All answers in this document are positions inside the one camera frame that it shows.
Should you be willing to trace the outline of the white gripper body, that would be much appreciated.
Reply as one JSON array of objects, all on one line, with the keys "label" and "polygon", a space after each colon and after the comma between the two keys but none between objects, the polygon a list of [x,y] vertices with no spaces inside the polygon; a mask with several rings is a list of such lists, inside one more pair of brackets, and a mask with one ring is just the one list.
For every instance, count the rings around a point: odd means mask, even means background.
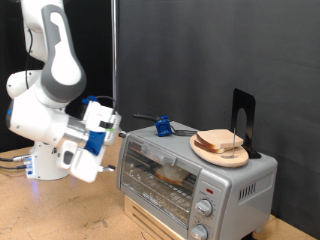
[{"label": "white gripper body", "polygon": [[116,110],[90,101],[84,115],[88,140],[77,149],[69,172],[74,177],[91,183],[96,179],[107,146],[114,143],[119,132],[121,116]]}]

